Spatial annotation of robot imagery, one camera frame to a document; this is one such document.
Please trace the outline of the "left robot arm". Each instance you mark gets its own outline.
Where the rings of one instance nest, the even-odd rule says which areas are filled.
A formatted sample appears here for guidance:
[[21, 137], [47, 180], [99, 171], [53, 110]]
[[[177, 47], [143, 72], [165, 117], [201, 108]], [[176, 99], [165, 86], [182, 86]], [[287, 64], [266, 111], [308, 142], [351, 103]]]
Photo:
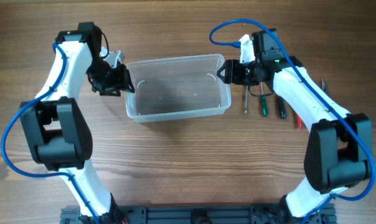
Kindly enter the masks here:
[[135, 91], [121, 52], [110, 52], [104, 40], [93, 22], [59, 32], [49, 77], [32, 101], [21, 103], [18, 114], [33, 160], [45, 166], [47, 177], [67, 184], [82, 223], [127, 222], [93, 167], [92, 134], [77, 103], [84, 80], [101, 96]]

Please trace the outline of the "clear plastic container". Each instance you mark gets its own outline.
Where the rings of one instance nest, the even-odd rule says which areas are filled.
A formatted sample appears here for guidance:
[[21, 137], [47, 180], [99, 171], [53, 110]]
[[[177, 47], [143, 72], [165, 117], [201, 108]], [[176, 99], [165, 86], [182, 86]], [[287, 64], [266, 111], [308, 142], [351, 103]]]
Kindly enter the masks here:
[[137, 123], [224, 114], [231, 106], [230, 85], [217, 76], [220, 54], [128, 63], [134, 93], [125, 93], [127, 115]]

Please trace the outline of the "red handled cutters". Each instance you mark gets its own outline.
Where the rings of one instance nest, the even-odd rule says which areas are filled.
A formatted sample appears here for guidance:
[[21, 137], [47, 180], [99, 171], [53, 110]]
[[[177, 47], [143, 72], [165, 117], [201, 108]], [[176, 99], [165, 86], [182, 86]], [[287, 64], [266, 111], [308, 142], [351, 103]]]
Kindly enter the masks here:
[[302, 120], [301, 120], [301, 118], [299, 117], [298, 114], [296, 114], [296, 120], [297, 120], [298, 129], [302, 129], [303, 128], [303, 122], [302, 122]]

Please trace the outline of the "green handled screwdriver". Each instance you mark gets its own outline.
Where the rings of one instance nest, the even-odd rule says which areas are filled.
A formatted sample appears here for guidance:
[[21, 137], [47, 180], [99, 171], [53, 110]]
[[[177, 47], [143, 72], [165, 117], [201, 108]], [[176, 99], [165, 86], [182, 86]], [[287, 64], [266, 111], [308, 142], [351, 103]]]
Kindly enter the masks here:
[[268, 116], [268, 106], [266, 103], [266, 96], [264, 94], [263, 84], [260, 83], [260, 93], [261, 93], [261, 112], [264, 117]]

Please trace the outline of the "orange black needle-nose pliers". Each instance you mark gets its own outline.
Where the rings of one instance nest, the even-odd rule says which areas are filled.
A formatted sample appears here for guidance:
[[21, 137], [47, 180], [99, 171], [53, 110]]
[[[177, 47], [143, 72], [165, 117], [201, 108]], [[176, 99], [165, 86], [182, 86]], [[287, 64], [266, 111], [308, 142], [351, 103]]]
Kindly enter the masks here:
[[328, 87], [326, 85], [326, 81], [325, 79], [321, 79], [321, 84], [322, 84], [322, 91], [327, 95], [329, 96], [329, 90], [328, 90]]

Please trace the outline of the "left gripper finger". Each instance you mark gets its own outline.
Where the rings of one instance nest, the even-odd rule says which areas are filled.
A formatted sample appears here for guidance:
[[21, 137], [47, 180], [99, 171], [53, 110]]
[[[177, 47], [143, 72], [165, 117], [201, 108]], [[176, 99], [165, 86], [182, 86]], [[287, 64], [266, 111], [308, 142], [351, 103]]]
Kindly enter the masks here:
[[131, 80], [130, 72], [125, 64], [123, 64], [123, 91], [135, 93], [135, 88]]
[[100, 90], [100, 96], [121, 96], [121, 92], [117, 89]]

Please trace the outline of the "black red handled screwdriver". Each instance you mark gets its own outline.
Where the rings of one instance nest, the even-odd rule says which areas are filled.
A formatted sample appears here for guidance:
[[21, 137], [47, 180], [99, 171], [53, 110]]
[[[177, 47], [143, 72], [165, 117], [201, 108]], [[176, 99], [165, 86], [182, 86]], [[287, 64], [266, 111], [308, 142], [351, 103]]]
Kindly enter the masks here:
[[281, 119], [286, 119], [286, 108], [284, 106], [284, 99], [277, 95], [278, 112]]

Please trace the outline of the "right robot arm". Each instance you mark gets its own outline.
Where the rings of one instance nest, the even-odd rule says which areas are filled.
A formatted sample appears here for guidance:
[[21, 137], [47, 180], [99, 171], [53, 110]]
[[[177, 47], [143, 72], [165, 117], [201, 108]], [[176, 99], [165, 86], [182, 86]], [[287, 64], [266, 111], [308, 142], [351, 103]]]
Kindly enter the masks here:
[[305, 177], [281, 199], [283, 221], [305, 222], [332, 199], [356, 201], [366, 196], [376, 171], [368, 117], [351, 114], [318, 87], [304, 65], [287, 54], [275, 29], [245, 34], [231, 46], [240, 49], [240, 58], [227, 60], [217, 76], [226, 84], [265, 83], [309, 131]]

